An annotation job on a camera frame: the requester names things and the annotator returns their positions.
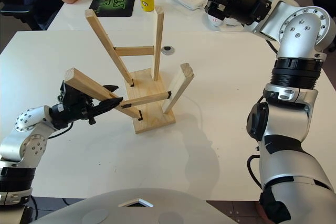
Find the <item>white desk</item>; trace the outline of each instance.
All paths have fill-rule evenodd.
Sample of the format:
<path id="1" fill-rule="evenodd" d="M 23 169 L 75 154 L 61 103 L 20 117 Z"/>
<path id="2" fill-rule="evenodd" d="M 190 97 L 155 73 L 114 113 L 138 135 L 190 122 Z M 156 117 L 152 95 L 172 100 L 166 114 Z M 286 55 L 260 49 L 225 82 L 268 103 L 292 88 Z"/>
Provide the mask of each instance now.
<path id="1" fill-rule="evenodd" d="M 92 0 L 79 0 L 74 4 L 64 4 L 48 30 L 90 30 L 84 11 L 90 7 Z M 214 27 L 209 23 L 203 9 L 188 10 L 173 0 L 155 0 L 155 4 L 163 7 L 165 12 L 164 31 L 240 31 L 242 26 Z M 106 31 L 144 31 L 153 28 L 153 12 L 144 12 L 140 0 L 135 0 L 131 17 L 99 18 Z"/>
<path id="2" fill-rule="evenodd" d="M 110 37 L 117 46 L 151 40 L 128 31 Z M 78 121 L 70 132 L 48 141 L 33 195 L 86 198 L 154 187 L 208 200 L 259 198 L 246 168 L 257 144 L 245 125 L 269 81 L 274 53 L 264 40 L 247 33 L 164 33 L 163 43 L 176 48 L 175 54 L 162 56 L 166 87 L 181 63 L 189 62 L 195 73 L 173 108 L 176 124 L 135 135 L 131 119 L 116 110 L 97 117 L 93 126 Z M 151 66 L 150 56 L 124 61 L 130 71 Z M 92 31 L 18 32 L 0 63 L 1 138 L 25 109 L 56 103 L 71 67 L 100 84 L 119 85 L 116 93 L 126 98 L 121 75 Z M 335 187 L 336 93 L 324 72 L 317 88 L 320 94 L 303 148 L 320 161 Z"/>

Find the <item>cable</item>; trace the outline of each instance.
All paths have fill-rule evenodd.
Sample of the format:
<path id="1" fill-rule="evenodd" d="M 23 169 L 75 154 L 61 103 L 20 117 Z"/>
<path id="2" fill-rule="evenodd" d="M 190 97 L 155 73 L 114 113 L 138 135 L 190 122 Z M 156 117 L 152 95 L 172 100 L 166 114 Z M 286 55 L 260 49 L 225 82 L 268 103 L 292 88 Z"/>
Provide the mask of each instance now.
<path id="1" fill-rule="evenodd" d="M 74 124 L 74 123 L 72 122 L 72 123 L 70 124 L 70 127 L 68 127 L 65 131 L 62 131 L 61 133 L 59 133 L 59 134 L 57 134 L 57 135 L 55 135 L 55 136 L 51 136 L 51 137 L 49 137 L 48 139 L 56 138 L 56 137 L 58 137 L 58 136 L 63 135 L 64 133 L 67 133 L 68 131 L 71 130 L 73 124 Z"/>
<path id="2" fill-rule="evenodd" d="M 268 39 L 266 39 L 265 41 L 267 42 L 267 44 L 269 45 L 269 47 L 273 50 L 273 52 L 275 52 L 277 54 L 278 50 L 273 46 L 273 44 L 271 43 L 271 41 L 269 41 Z"/>
<path id="3" fill-rule="evenodd" d="M 34 207 L 35 207 L 35 220 L 38 218 L 38 209 L 37 209 L 37 203 L 33 195 L 30 196 L 31 200 L 33 201 Z"/>
<path id="4" fill-rule="evenodd" d="M 64 198 L 62 198 L 62 200 L 63 200 L 63 202 L 64 202 L 65 205 L 67 205 L 67 206 L 71 205 L 71 204 L 67 203 L 67 201 Z"/>
<path id="5" fill-rule="evenodd" d="M 252 155 L 251 157 L 248 158 L 247 160 L 247 169 L 248 172 L 250 173 L 250 176 L 252 177 L 253 181 L 257 184 L 257 186 L 260 187 L 260 189 L 262 190 L 261 187 L 261 183 L 257 180 L 256 176 L 254 176 L 252 169 L 251 169 L 251 161 L 255 158 L 260 158 L 260 155 Z"/>

